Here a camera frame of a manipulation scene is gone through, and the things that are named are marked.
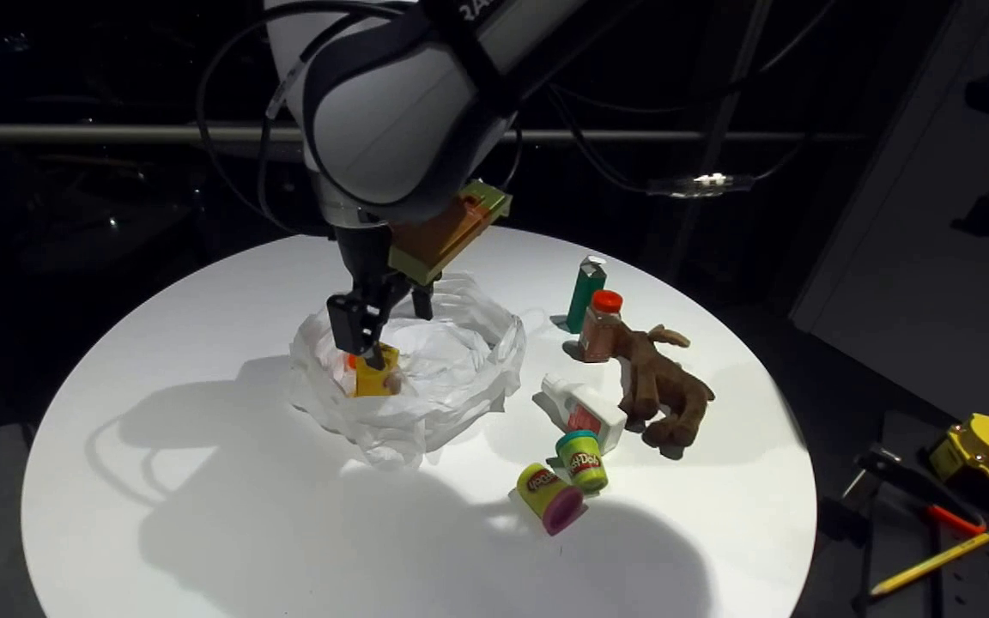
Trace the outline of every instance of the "red object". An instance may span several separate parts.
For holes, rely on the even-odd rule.
[[[932,516],[936,524],[944,524],[944,529],[950,529],[950,533],[958,533],[958,534],[966,534],[966,538],[985,533],[981,524],[975,524],[975,520],[969,520],[969,517],[960,517],[960,516],[956,516],[956,511],[949,511],[949,507],[941,507],[941,506],[927,506],[927,516]]]
[[[623,297],[617,290],[611,290],[611,288],[596,288],[595,297],[592,297],[592,306],[595,306],[596,313],[623,313],[625,297]]]

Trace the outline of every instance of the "white round table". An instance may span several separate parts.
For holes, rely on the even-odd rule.
[[[587,254],[496,225],[452,262],[525,318],[521,389],[405,472],[285,400],[299,323],[348,288],[333,242],[264,242],[134,310],[63,383],[27,459],[24,553],[47,618],[785,618],[816,507],[797,426],[727,327],[613,258],[625,318],[687,334],[672,353],[716,400],[682,459],[623,436],[611,485],[563,534],[507,502],[558,436],[531,396]]]

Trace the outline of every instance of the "reindeer toy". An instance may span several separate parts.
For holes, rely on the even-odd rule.
[[[627,426],[644,426],[663,412],[658,421],[644,426],[643,438],[665,452],[682,452],[698,438],[713,392],[698,373],[687,373],[663,358],[656,342],[690,348],[690,339],[665,327],[653,327],[648,334],[627,328],[617,316],[601,316],[595,328],[601,351],[595,348],[585,359],[625,359],[627,382],[623,412],[627,416]]]

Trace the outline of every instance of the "toy figure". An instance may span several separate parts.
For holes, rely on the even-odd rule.
[[[698,373],[687,373],[681,363],[663,358],[656,342],[690,348],[690,339],[665,327],[648,334],[627,328],[617,316],[603,316],[603,328],[611,334],[608,358],[617,358],[627,368],[627,389],[623,399],[627,426],[643,426],[663,407],[665,419],[644,426],[643,438],[670,452],[687,450],[698,438],[713,392]]]

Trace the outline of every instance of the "clear plastic bowl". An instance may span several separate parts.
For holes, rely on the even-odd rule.
[[[417,468],[517,392],[525,327],[492,303],[473,278],[446,273],[434,288],[434,318],[397,303],[380,339],[397,351],[403,392],[351,399],[340,383],[326,310],[299,327],[291,353],[307,368],[295,407],[351,438],[379,468]]]

